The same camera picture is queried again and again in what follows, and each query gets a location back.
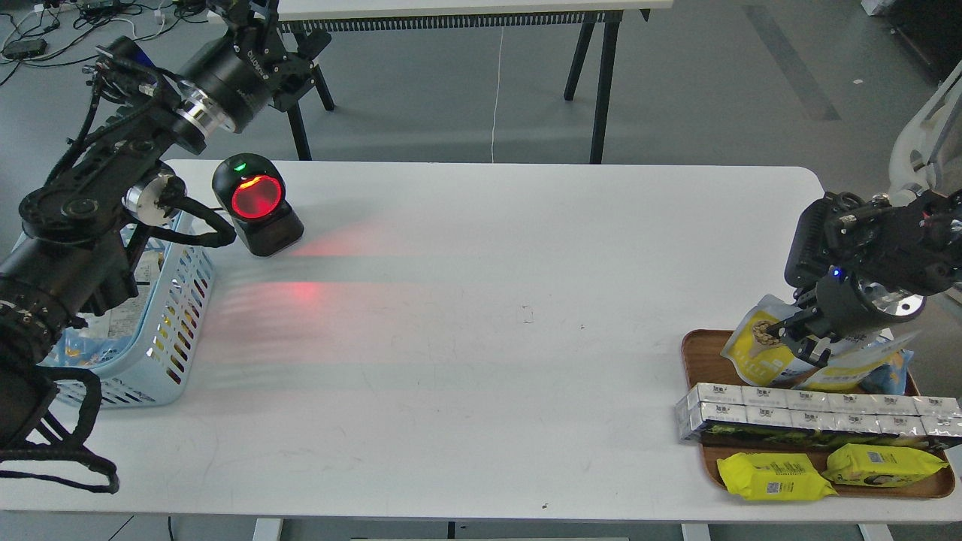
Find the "robotic arm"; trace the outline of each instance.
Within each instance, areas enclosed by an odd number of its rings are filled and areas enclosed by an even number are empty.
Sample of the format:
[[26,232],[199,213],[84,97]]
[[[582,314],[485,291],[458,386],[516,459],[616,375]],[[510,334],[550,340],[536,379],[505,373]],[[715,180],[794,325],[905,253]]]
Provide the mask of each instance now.
[[[233,227],[186,195],[184,182],[160,161],[174,144],[194,154],[217,127],[239,133],[264,105],[293,107],[312,84],[314,57],[330,41],[314,33],[288,51],[277,31],[277,0],[212,0],[227,24],[180,74],[156,67],[131,40],[98,49],[90,109],[78,137],[45,184],[20,203],[27,240],[0,263],[0,462],[68,460],[108,478],[86,485],[59,477],[0,471],[0,477],[38,477],[94,492],[116,492],[116,467],[84,447],[100,405],[91,372],[38,366],[79,312],[102,315],[137,294],[132,269],[150,237],[220,246]],[[120,107],[90,132],[101,99]],[[163,229],[178,212],[215,230],[200,236]],[[120,230],[136,226],[128,243]],[[70,432],[49,413],[57,380],[87,388],[80,421]],[[28,441],[36,431],[47,441]]]
[[823,367],[817,339],[915,319],[962,280],[960,115],[962,63],[899,135],[891,195],[827,193],[802,213],[785,267],[799,311],[768,329],[796,357]]

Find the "yellow package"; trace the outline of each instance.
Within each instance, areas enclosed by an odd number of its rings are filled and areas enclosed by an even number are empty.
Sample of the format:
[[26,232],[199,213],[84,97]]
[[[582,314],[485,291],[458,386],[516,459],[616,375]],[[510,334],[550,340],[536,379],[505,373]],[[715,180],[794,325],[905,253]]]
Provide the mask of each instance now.
[[739,452],[718,465],[728,492],[746,500],[814,501],[836,494],[800,452]]
[[918,449],[848,444],[828,456],[828,469],[822,475],[839,484],[905,486],[948,465]]

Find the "light blue plastic basket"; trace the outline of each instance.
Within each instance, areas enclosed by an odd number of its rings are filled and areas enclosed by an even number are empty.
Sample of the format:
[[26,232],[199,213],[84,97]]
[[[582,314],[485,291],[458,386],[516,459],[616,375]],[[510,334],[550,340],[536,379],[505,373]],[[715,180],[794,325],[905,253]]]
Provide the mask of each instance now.
[[[181,215],[175,229],[189,232],[190,222]],[[199,246],[165,244],[164,264],[134,338],[112,359],[89,368],[100,377],[101,407],[162,405],[184,392],[210,303],[214,266]],[[79,405],[83,400],[82,384],[58,385],[61,401]]]

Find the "white table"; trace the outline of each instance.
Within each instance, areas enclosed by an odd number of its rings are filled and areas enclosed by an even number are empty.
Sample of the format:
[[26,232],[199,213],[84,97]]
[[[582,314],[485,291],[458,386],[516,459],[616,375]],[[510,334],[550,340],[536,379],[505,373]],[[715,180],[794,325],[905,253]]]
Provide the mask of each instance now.
[[[216,162],[172,161],[214,203]],[[679,347],[782,281],[796,167],[282,162],[306,225],[240,242],[184,395],[103,411],[121,489],[4,480],[0,508],[409,519],[899,523],[933,501],[746,504],[676,441]],[[65,406],[59,407],[63,412]]]
[[[574,93],[585,62],[596,23],[604,23],[598,88],[595,97],[595,122],[589,163],[600,164],[608,125],[611,81],[615,69],[618,30],[624,10],[642,10],[645,20],[652,9],[667,9],[674,0],[281,0],[278,6],[280,29],[293,33],[298,41],[307,33],[355,32],[368,30],[418,30],[425,28],[466,28],[543,24],[581,24],[581,33],[564,98]],[[220,20],[215,14],[212,20]],[[334,99],[319,67],[312,70],[317,93],[324,109],[334,110]],[[304,122],[298,106],[288,111],[291,132],[300,160],[311,159]]]

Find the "wooden tray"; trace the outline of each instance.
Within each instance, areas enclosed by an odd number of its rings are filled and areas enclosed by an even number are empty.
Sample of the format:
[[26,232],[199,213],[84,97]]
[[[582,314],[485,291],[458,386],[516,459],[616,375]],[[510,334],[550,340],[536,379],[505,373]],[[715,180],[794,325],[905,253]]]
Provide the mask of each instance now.
[[[721,356],[725,342],[731,336],[730,330],[693,330],[685,336],[681,343],[681,357],[685,365],[685,375],[688,377],[688,387],[696,383],[728,383],[731,385],[747,385],[735,372],[731,361]],[[911,376],[907,379],[905,394],[917,396],[919,394]],[[727,458],[737,452],[778,452],[772,450],[758,450],[744,447],[708,447],[701,446],[701,457],[705,470],[719,486],[724,487],[722,476],[719,475],[719,458]],[[812,464],[819,471],[825,470],[825,461],[830,451],[792,450],[804,452],[812,460]],[[943,460],[943,451],[934,453]],[[854,485],[833,485],[839,496],[875,496],[897,498],[944,498],[955,488],[955,473],[952,467],[943,468],[932,477],[902,487],[873,488]]]

